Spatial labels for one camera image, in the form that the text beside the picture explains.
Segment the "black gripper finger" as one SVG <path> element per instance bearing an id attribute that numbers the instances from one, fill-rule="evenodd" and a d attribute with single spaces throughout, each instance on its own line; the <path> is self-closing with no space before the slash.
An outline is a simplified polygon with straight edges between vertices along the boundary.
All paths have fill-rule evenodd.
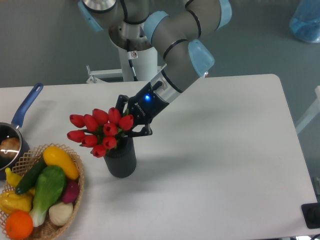
<path id="1" fill-rule="evenodd" d="M 145 124 L 140 131 L 133 131 L 135 127 L 136 125 L 134 123 L 131 124 L 130 122 L 128 122 L 127 124 L 122 124 L 122 130 L 124 131 L 124 134 L 129 138 L 145 137 L 153 134 L 150 124 Z"/>
<path id="2" fill-rule="evenodd" d="M 121 116 L 127 116 L 129 114 L 129 110 L 126 108 L 128 101 L 129 97 L 127 95 L 120 94 L 117 98 L 115 108 L 119 111 Z"/>

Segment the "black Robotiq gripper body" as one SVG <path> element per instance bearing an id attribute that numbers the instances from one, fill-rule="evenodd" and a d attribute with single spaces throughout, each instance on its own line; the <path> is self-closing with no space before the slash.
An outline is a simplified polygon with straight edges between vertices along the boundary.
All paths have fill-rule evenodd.
<path id="1" fill-rule="evenodd" d="M 155 116 L 169 105 L 160 98 L 151 83 L 147 83 L 135 96 L 128 99 L 128 113 L 133 116 L 133 125 L 150 124 Z"/>

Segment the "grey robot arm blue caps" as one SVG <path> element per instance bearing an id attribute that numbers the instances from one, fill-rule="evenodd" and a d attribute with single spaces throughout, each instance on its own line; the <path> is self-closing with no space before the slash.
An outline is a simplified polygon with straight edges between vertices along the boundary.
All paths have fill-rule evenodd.
<path id="1" fill-rule="evenodd" d="M 164 11 L 149 13 L 145 0 L 81 0 L 80 12 L 95 31 L 119 26 L 118 35 L 126 50 L 138 37 L 146 39 L 165 61 L 135 96 L 120 95 L 116 108 L 133 116 L 132 128 L 122 131 L 130 138 L 152 134 L 150 123 L 214 65 L 214 57 L 200 38 L 225 26 L 232 17 L 227 0 L 186 0 L 185 11 L 171 17 Z"/>

